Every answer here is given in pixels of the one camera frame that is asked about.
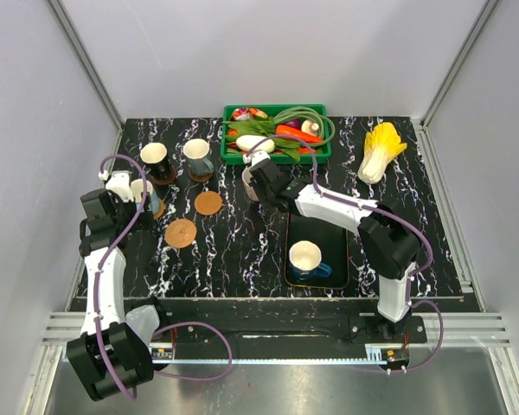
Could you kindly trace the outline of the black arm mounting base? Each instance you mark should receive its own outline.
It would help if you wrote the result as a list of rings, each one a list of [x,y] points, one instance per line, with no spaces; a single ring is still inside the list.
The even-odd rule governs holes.
[[[425,345],[421,317],[384,322],[373,300],[156,299],[163,326],[204,322],[227,337],[236,360],[352,359],[365,345]]]

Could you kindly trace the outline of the light brown wooden coaster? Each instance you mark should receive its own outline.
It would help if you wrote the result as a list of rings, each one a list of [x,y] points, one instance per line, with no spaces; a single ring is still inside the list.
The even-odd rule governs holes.
[[[202,215],[213,215],[222,207],[221,196],[214,191],[200,193],[195,198],[195,210]]]
[[[165,203],[163,200],[159,201],[158,210],[153,214],[154,220],[159,220],[165,211]]]

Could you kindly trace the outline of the pink cup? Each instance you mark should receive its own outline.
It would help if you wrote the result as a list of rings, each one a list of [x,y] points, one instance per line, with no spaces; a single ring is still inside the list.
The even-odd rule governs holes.
[[[242,171],[242,174],[241,174],[241,180],[243,182],[243,186],[244,186],[248,199],[252,202],[259,202],[259,198],[256,195],[255,190],[253,188],[253,184],[252,184],[253,176],[250,173],[249,168],[244,168],[244,170]]]

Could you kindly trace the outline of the grey blue cup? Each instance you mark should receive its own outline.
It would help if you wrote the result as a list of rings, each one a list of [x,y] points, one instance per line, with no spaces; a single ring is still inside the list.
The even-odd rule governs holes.
[[[200,138],[190,139],[183,146],[183,154],[189,161],[190,171],[196,176],[213,174],[215,167],[211,161],[209,143]]]

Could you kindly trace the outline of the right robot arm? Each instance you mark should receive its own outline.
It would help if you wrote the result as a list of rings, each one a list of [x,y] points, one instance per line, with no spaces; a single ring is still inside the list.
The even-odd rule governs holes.
[[[422,234],[393,210],[374,200],[334,192],[316,179],[291,179],[265,153],[244,156],[243,180],[262,204],[296,216],[320,220],[357,236],[368,263],[379,278],[376,332],[396,342],[407,332],[411,277]]]

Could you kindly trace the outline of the white cup dark body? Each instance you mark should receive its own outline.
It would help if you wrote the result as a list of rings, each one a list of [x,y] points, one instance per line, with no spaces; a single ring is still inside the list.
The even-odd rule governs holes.
[[[167,148],[161,143],[146,144],[140,151],[142,162],[149,168],[151,176],[166,177],[170,172]]]

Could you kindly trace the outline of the dark walnut coaster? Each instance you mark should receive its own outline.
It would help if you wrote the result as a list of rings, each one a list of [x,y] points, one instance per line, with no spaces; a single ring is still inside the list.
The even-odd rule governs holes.
[[[165,186],[171,184],[177,177],[177,172],[173,167],[170,167],[170,172],[166,177],[152,177],[154,184],[158,186]]]
[[[205,175],[197,175],[196,173],[194,173],[191,169],[188,171],[188,174],[189,174],[189,178],[193,181],[193,182],[207,182],[208,180],[210,180],[214,173],[208,173],[208,174],[205,174]]]

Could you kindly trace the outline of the light blue cup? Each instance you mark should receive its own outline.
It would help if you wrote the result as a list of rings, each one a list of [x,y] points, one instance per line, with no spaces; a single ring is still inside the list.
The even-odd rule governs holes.
[[[153,214],[157,214],[160,210],[160,201],[156,195],[153,184],[143,179],[136,179],[130,183],[130,190],[133,196],[133,199],[137,206],[139,207],[143,201],[144,195],[146,200],[148,201],[147,209],[150,210]]]

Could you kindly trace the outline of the woven rattan coaster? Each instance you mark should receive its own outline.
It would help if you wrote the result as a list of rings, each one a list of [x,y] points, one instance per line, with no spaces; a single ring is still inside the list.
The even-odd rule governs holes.
[[[167,226],[164,239],[169,246],[183,249],[192,244],[196,235],[197,229],[191,220],[178,219]]]

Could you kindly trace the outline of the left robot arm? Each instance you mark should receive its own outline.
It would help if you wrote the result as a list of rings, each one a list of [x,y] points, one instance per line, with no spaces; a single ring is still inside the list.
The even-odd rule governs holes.
[[[117,393],[136,396],[136,387],[153,379],[149,344],[170,332],[156,299],[125,312],[123,248],[137,208],[106,189],[80,198],[86,218],[80,223],[88,297],[80,336],[67,343],[66,357],[87,395],[100,401]]]

